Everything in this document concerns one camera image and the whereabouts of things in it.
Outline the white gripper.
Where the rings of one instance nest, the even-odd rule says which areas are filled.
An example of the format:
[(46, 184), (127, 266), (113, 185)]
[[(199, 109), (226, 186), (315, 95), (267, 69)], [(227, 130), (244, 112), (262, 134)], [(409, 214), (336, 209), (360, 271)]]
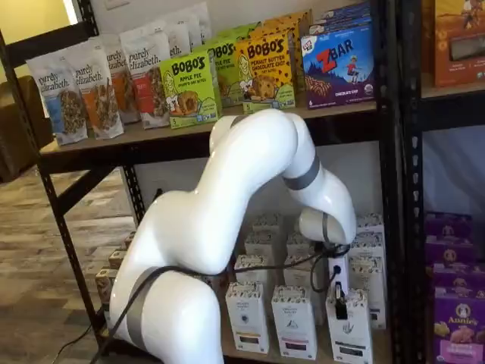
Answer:
[(331, 291), (335, 291), (335, 311), (337, 319), (347, 319), (346, 295), (349, 292), (349, 263), (348, 255), (328, 259)]

